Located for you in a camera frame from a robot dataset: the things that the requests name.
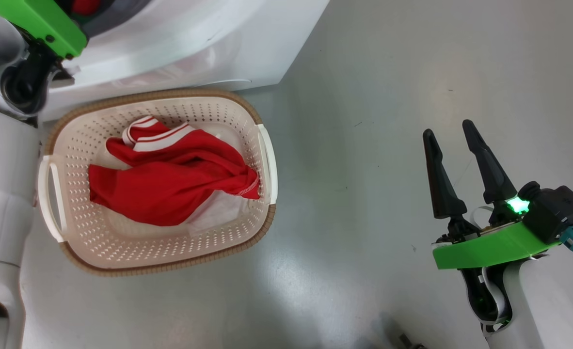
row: floor scratch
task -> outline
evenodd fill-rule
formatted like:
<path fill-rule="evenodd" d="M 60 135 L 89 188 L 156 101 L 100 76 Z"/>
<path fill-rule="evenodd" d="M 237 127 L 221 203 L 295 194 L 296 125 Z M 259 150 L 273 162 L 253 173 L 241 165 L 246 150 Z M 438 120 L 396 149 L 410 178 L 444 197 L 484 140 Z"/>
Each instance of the floor scratch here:
<path fill-rule="evenodd" d="M 457 178 L 457 180 L 455 181 L 455 184 L 452 185 L 452 187 L 454 188 L 455 185 L 459 184 L 459 182 L 461 181 L 461 179 L 463 178 L 463 175 L 465 175 L 465 173 L 468 171 L 468 168 L 470 168 L 470 165 L 472 163 L 474 159 L 470 159 L 470 162 L 468 162 L 468 166 L 465 167 L 465 170 L 463 171 L 463 173 L 461 174 L 461 176 L 459 176 L 459 178 Z"/>

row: gray floor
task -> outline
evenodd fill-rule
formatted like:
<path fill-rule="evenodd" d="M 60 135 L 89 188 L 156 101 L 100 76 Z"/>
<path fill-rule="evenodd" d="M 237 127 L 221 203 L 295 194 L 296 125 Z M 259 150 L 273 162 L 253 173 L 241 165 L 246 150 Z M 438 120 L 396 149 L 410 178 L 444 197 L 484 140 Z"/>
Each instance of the gray floor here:
<path fill-rule="evenodd" d="M 573 189 L 573 0 L 333 0 L 278 86 L 242 95 L 271 133 L 280 197 L 255 247 L 185 270 L 98 278 L 38 219 L 26 349 L 484 349 L 458 272 L 438 271 L 422 131 L 468 207 L 470 118 L 515 186 Z M 573 301 L 573 254 L 547 263 Z"/>

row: laundry basket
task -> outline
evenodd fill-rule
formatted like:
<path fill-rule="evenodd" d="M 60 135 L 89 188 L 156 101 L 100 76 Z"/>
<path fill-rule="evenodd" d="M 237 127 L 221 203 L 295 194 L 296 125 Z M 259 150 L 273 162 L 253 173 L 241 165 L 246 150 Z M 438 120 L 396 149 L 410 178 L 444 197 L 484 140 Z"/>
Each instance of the laundry basket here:
<path fill-rule="evenodd" d="M 92 203 L 89 164 L 107 165 L 106 139 L 120 137 L 131 122 L 146 115 L 169 127 L 188 122 L 236 148 L 258 172 L 260 199 L 244 202 L 236 219 L 196 234 L 185 224 L 138 223 Z M 41 212 L 52 236 L 73 263 L 102 276 L 173 270 L 245 250 L 269 229 L 277 195 L 273 147 L 258 113 L 233 93 L 210 90 L 129 95 L 68 113 L 49 137 L 38 177 Z"/>

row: white washing machine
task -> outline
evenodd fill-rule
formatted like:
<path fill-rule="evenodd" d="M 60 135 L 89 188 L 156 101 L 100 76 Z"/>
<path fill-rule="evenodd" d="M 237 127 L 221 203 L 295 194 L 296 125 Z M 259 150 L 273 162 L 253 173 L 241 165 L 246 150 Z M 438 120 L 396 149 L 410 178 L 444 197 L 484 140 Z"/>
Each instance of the white washing machine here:
<path fill-rule="evenodd" d="M 114 0 L 83 26 L 75 82 L 50 89 L 41 121 L 79 104 L 160 89 L 230 91 L 282 79 L 329 0 Z"/>

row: green bracket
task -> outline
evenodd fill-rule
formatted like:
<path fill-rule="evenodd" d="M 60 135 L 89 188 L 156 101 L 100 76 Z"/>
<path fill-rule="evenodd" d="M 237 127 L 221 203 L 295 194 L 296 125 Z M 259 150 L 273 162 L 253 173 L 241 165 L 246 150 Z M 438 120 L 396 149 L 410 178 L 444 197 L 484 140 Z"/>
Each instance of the green bracket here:
<path fill-rule="evenodd" d="M 54 0 L 0 0 L 0 16 L 42 39 L 62 58 L 78 57 L 88 42 Z"/>
<path fill-rule="evenodd" d="M 437 269 L 482 268 L 535 256 L 559 244 L 544 244 L 520 222 L 473 240 L 435 248 L 433 258 Z"/>

